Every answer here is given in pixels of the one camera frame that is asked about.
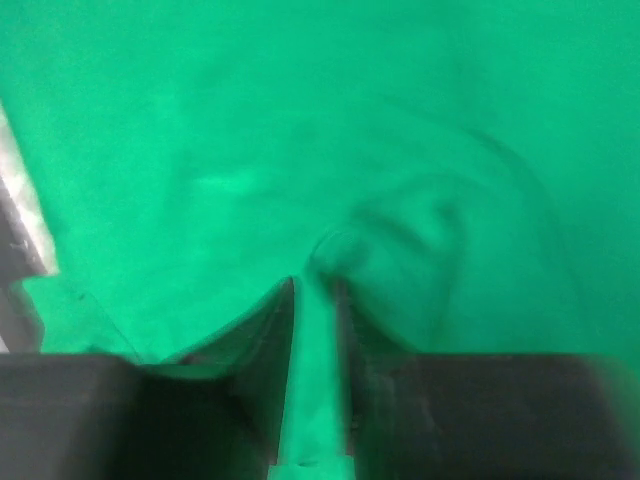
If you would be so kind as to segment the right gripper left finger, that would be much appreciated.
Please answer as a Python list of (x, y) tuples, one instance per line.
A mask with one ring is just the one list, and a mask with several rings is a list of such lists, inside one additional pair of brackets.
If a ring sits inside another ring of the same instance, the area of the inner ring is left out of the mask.
[(5, 479), (264, 479), (278, 461), (295, 323), (281, 280), (156, 365), (114, 354), (1, 358)]

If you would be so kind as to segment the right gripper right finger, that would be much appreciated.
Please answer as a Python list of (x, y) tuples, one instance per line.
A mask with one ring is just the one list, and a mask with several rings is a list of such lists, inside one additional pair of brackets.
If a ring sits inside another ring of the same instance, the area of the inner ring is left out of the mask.
[(635, 479), (639, 387), (566, 353), (415, 353), (336, 281), (347, 452), (359, 479)]

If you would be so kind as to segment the green t shirt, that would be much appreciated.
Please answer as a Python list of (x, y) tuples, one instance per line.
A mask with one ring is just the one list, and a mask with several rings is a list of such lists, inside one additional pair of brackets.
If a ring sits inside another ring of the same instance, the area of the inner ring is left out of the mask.
[(165, 360), (301, 279), (282, 467), (337, 465), (321, 275), (437, 352), (639, 369), (635, 1), (5, 1), (1, 101), (88, 294)]

